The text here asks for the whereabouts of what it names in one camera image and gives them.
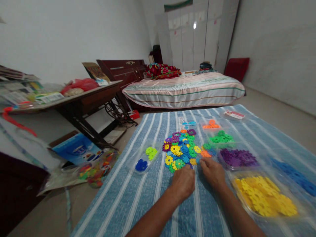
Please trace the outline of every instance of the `red plastic bag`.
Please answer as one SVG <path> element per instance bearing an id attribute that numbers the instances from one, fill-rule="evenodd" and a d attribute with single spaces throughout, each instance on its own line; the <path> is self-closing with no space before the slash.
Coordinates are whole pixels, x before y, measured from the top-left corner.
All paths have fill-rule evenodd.
<path id="1" fill-rule="evenodd" d="M 81 88 L 84 91 L 89 91 L 94 88 L 97 88 L 99 85 L 97 82 L 91 78 L 86 79 L 75 79 L 75 83 L 71 82 L 69 85 L 65 86 L 65 88 L 61 91 L 61 94 L 65 94 L 68 90 L 72 88 Z"/>

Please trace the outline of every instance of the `red chair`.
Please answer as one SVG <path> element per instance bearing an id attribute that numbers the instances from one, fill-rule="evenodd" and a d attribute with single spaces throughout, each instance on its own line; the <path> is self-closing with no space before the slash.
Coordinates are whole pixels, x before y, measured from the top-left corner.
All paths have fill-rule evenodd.
<path id="1" fill-rule="evenodd" d="M 250 58 L 230 59 L 225 69 L 225 76 L 230 76 L 242 82 L 249 66 Z"/>

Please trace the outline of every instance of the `label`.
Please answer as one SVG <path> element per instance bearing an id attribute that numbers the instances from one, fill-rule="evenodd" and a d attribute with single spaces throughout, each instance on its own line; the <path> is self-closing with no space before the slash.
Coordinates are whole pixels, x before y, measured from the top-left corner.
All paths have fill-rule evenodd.
<path id="1" fill-rule="evenodd" d="M 237 113 L 237 112 L 231 111 L 231 110 L 226 110 L 224 112 L 224 114 L 231 116 L 233 118 L 236 118 L 236 119 L 240 119 L 240 120 L 242 120 L 245 117 L 243 114 L 240 114 L 240 113 Z"/>

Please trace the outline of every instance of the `striped blanket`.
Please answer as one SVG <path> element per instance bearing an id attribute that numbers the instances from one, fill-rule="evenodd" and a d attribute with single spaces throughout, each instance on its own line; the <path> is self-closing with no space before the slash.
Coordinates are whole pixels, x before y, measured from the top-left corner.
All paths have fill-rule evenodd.
<path id="1" fill-rule="evenodd" d="M 243 84 L 217 72 L 164 80 L 142 80 L 127 86 L 124 95 L 151 108 L 192 108 L 228 105 L 244 96 Z"/>
<path id="2" fill-rule="evenodd" d="M 164 165 L 164 152 L 159 155 L 148 173 L 133 174 L 127 168 L 126 162 L 137 148 L 147 139 L 163 144 L 165 138 L 179 130 L 179 117 L 184 117 L 187 121 L 199 121 L 201 116 L 219 118 L 220 113 L 228 108 L 246 115 L 251 113 L 242 105 L 236 105 L 146 114 L 71 236 L 126 235 L 163 194 L 172 178 L 172 174 Z M 233 136 L 238 136 L 243 142 L 252 143 L 260 149 L 270 149 L 272 155 L 280 155 L 284 149 L 292 149 L 286 157 L 287 161 L 295 164 L 299 171 L 315 180 L 316 157 L 272 125 L 256 116 L 252 116 L 246 123 L 232 121 L 230 125 L 234 132 Z M 200 128 L 197 127 L 196 130 L 195 142 L 200 146 L 207 137 Z M 196 190 L 173 213 L 162 236 L 231 236 L 216 194 L 206 183 L 200 166 L 195 166 L 194 169 Z M 316 235 L 315 218 L 288 223 L 280 219 L 277 224 L 258 222 L 258 225 L 268 236 Z"/>

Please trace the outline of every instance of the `plastic container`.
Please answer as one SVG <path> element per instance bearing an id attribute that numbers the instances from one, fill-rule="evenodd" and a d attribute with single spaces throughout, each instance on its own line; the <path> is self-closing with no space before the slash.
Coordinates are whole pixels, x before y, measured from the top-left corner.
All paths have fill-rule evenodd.
<path id="1" fill-rule="evenodd" d="M 287 159 L 288 156 L 293 153 L 294 151 L 292 150 L 287 150 L 287 149 L 275 149 L 275 150 L 272 150 L 272 153 L 273 155 L 271 154 L 269 157 L 276 160 L 276 162 L 284 162 L 285 164 L 288 164 L 290 165 L 292 168 L 294 168 L 296 171 L 300 172 L 300 170 L 302 170 L 302 168 L 299 168 L 297 166 L 297 164 L 295 163 L 295 160 L 291 160 L 291 159 Z M 288 183 L 295 183 L 295 185 L 297 186 L 297 189 L 301 192 L 301 193 L 304 193 L 305 194 L 305 197 L 316 204 L 316 195 L 312 195 L 312 193 L 310 192 L 307 192 L 307 190 L 302 186 L 300 185 L 299 183 L 296 182 L 295 179 L 292 179 L 291 176 L 289 174 L 287 174 L 285 171 L 283 171 L 273 160 L 271 161 L 271 165 L 276 169 L 278 170 L 278 174 L 279 176 L 277 176 L 277 178 L 279 179 L 280 178 L 280 181 L 282 181 L 283 183 L 285 184 L 288 184 Z M 309 164 L 310 167 L 312 167 L 312 169 L 316 169 L 314 165 L 312 164 Z M 315 176 L 312 172 L 301 172 L 303 173 L 304 177 L 309 181 L 311 182 L 313 185 L 316 185 L 315 183 Z"/>
<path id="2" fill-rule="evenodd" d="M 197 122 L 192 120 L 192 121 L 187 121 L 184 119 L 184 117 L 178 117 L 178 122 L 179 122 L 179 131 L 180 130 L 189 130 L 189 129 L 196 129 L 197 127 Z"/>
<path id="3" fill-rule="evenodd" d="M 234 148 L 236 147 L 236 143 L 243 143 L 243 141 L 241 140 L 241 138 L 237 135 L 237 133 L 232 129 L 232 128 L 228 128 L 226 131 L 223 130 L 225 132 L 225 134 L 228 134 L 230 136 L 232 136 L 233 141 L 231 142 L 218 142 L 218 143 L 214 143 L 211 138 L 219 136 L 219 132 L 205 132 L 208 140 L 207 142 L 211 144 L 212 147 L 216 148 L 216 149 L 223 149 L 223 148 L 227 148 L 227 147 L 231 147 Z"/>
<path id="4" fill-rule="evenodd" d="M 155 148 L 157 150 L 156 155 L 154 156 L 154 158 L 152 160 L 149 160 L 148 155 L 146 155 L 146 149 L 148 147 L 152 147 Z M 137 173 L 137 174 L 145 174 L 146 172 L 148 172 L 148 170 L 151 168 L 152 164 L 155 162 L 155 160 L 157 159 L 158 155 L 160 154 L 162 149 L 162 145 L 161 143 L 158 143 L 156 141 L 153 140 L 147 140 L 144 144 L 142 144 L 137 151 L 135 152 L 135 154 L 129 159 L 129 161 L 127 161 L 127 167 L 132 170 L 133 172 Z M 136 170 L 136 165 L 138 163 L 138 161 L 142 159 L 143 162 L 146 161 L 147 162 L 147 167 L 145 168 L 144 171 L 138 171 Z"/>
<path id="5" fill-rule="evenodd" d="M 300 194 L 298 194 L 298 196 L 295 197 L 289 191 L 289 188 L 287 186 L 283 185 L 281 182 L 279 182 L 277 179 L 275 179 L 273 170 L 269 170 L 269 172 L 265 172 L 263 170 L 262 171 L 260 171 L 260 170 L 257 170 L 257 171 L 233 171 L 233 172 L 228 173 L 228 176 L 230 178 L 230 181 L 231 181 L 234 189 L 236 190 L 238 198 L 242 202 L 242 205 L 244 206 L 246 211 L 258 220 L 273 221 L 273 220 L 277 220 L 278 218 L 284 218 L 287 220 L 298 220 L 298 219 L 305 218 L 305 217 L 311 217 L 315 214 L 315 209 L 309 201 L 307 201 Z M 297 214 L 293 215 L 293 216 L 285 216 L 285 215 L 282 215 L 281 213 L 277 212 L 276 216 L 266 217 L 266 216 L 260 215 L 256 211 L 254 211 L 247 203 L 247 202 L 251 202 L 253 205 L 253 202 L 249 198 L 248 198 L 248 200 L 246 200 L 245 196 L 243 196 L 243 193 L 238 188 L 235 179 L 241 180 L 241 179 L 247 178 L 247 177 L 258 177 L 258 176 L 269 178 L 279 189 L 279 194 L 283 194 L 286 197 L 290 198 L 292 203 L 296 206 Z M 275 205 L 274 205 L 274 203 L 275 202 L 269 202 L 269 205 L 272 208 L 277 208 L 278 203 L 275 203 Z"/>
<path id="6" fill-rule="evenodd" d="M 240 162 L 238 164 L 238 161 L 235 161 L 234 164 L 229 164 L 225 161 L 223 155 L 221 154 L 221 151 L 228 151 L 231 154 L 231 151 L 234 150 L 241 150 L 245 151 L 244 156 L 248 156 L 251 154 L 253 157 L 246 157 L 243 162 Z M 224 149 L 217 149 L 217 157 L 219 162 L 223 165 L 224 168 L 228 170 L 257 170 L 258 168 L 263 167 L 271 167 L 271 160 L 268 157 L 267 151 L 258 149 L 254 145 L 250 143 L 234 143 L 234 147 L 226 147 Z"/>
<path id="7" fill-rule="evenodd" d="M 218 128 L 211 128 L 211 124 L 218 125 Z M 225 132 L 228 132 L 229 130 L 229 123 L 225 119 L 217 119 L 217 118 L 202 118 L 199 121 L 199 125 L 201 127 L 201 130 L 206 134 L 210 136 L 215 136 L 219 131 L 223 130 Z"/>
<path id="8" fill-rule="evenodd" d="M 232 116 L 227 115 L 227 114 L 230 114 L 231 112 L 233 112 L 233 114 L 237 113 L 236 117 L 239 117 L 238 114 L 242 115 L 243 117 L 240 116 L 240 117 L 242 117 L 242 119 L 234 118 Z M 231 121 L 235 121 L 235 122 L 247 122 L 247 120 L 252 119 L 254 116 L 252 114 L 249 114 L 249 113 L 239 112 L 238 110 L 225 110 L 224 112 L 220 113 L 220 117 L 223 119 L 231 120 Z"/>

